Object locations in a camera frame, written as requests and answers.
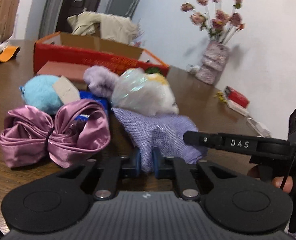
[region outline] cardboard piece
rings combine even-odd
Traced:
[[[89,68],[89,66],[82,64],[48,61],[37,72],[37,75],[65,76],[71,82],[84,83],[83,77],[87,68]]]
[[[52,87],[64,105],[80,100],[79,90],[64,76],[61,76]]]
[[[35,43],[34,72],[37,73],[48,61],[102,65],[119,75],[129,68],[137,67],[144,70],[158,67],[164,76],[169,70],[167,64],[145,49],[92,35],[79,36],[61,32],[46,36]]]

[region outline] cardboard box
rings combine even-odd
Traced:
[[[87,84],[83,79],[87,68],[87,65],[48,61],[37,75],[65,76],[79,90],[87,90]]]
[[[169,66],[146,49],[103,40],[57,32],[35,43],[33,70],[37,73],[48,61],[82,65],[102,65],[121,75],[129,68],[157,67],[167,75]]]

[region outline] green leaf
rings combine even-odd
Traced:
[[[234,7],[236,8],[236,9],[240,9],[241,8],[241,3],[236,3],[235,5],[234,5]]]
[[[149,67],[146,69],[145,73],[147,73],[147,74],[155,74],[155,73],[161,74],[161,70],[159,67]]]

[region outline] pink satin bow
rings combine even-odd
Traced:
[[[75,121],[80,114],[89,114],[88,121]],[[103,106],[90,99],[62,106],[54,123],[34,106],[10,110],[0,134],[1,151],[10,168],[36,163],[48,152],[55,163],[67,168],[102,150],[109,142]]]

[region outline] wooden table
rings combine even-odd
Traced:
[[[3,119],[7,111],[23,104],[19,86],[33,77],[33,42],[14,41],[12,43],[20,46],[21,51],[15,60],[0,64],[0,131],[3,129]],[[256,135],[246,124],[244,117],[214,98],[216,93],[214,87],[198,81],[177,68],[170,70],[168,81],[176,97],[180,114],[190,117],[200,131]],[[132,145],[114,116],[110,117],[110,125],[112,141],[104,150],[105,156],[128,154]],[[209,150],[207,159],[244,174],[252,167],[248,163],[248,156],[223,151]],[[59,166],[47,160],[37,165],[11,170],[4,164],[0,151],[0,203],[5,194],[13,188],[59,170]],[[122,189],[169,190],[171,182],[156,180],[152,175],[143,175],[139,179],[125,180]],[[8,231],[1,212],[0,228],[3,232]]]

